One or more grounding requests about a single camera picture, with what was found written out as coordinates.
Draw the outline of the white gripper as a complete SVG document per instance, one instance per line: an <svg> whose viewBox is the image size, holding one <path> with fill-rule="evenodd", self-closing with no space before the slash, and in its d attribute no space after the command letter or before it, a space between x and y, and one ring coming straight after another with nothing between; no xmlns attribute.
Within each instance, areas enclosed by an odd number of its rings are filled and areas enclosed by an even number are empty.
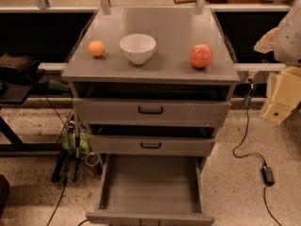
<svg viewBox="0 0 301 226"><path fill-rule="evenodd" d="M276 76L276 85L270 103L263 107L262 118L273 124L282 124L301 102L301 69L289 67Z"/></svg>

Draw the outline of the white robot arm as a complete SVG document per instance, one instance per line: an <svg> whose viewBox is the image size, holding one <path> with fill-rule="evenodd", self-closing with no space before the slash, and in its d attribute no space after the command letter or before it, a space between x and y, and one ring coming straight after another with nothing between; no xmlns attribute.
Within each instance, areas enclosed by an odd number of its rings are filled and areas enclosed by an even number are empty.
<svg viewBox="0 0 301 226"><path fill-rule="evenodd" d="M279 74L269 76L271 97L262 115L265 121L281 124L301 103L301 1L256 42L254 50L273 52L274 59L285 65Z"/></svg>

